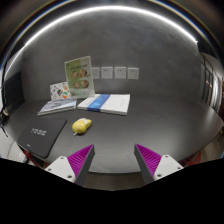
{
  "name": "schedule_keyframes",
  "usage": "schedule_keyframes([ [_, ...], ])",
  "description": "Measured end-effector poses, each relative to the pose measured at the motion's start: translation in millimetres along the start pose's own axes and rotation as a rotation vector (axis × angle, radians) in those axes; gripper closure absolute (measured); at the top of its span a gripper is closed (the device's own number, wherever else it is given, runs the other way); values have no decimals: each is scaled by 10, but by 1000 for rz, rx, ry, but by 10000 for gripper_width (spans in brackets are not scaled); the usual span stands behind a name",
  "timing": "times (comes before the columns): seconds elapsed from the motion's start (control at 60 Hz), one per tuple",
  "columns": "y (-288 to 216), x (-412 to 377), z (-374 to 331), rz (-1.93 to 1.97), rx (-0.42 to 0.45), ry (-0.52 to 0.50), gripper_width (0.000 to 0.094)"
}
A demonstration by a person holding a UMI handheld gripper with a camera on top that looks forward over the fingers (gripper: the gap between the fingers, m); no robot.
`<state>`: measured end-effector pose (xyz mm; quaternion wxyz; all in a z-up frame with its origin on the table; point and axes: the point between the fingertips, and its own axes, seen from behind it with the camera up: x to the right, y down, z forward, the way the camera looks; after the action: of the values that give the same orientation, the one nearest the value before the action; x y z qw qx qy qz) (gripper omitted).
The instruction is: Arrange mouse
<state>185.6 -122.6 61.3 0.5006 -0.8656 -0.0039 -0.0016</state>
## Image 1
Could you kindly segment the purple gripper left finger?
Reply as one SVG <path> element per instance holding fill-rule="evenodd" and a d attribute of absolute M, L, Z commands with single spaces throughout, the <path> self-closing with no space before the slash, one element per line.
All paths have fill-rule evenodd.
<path fill-rule="evenodd" d="M 58 157 L 46 168 L 46 171 L 83 186 L 94 155 L 94 145 L 89 145 L 68 157 Z"/>

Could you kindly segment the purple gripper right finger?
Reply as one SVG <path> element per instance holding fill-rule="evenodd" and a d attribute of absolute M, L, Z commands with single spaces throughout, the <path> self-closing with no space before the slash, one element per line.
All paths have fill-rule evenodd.
<path fill-rule="evenodd" d="M 134 155 L 145 184 L 160 180 L 182 169 L 182 166 L 170 155 L 160 155 L 139 144 L 134 146 Z"/>

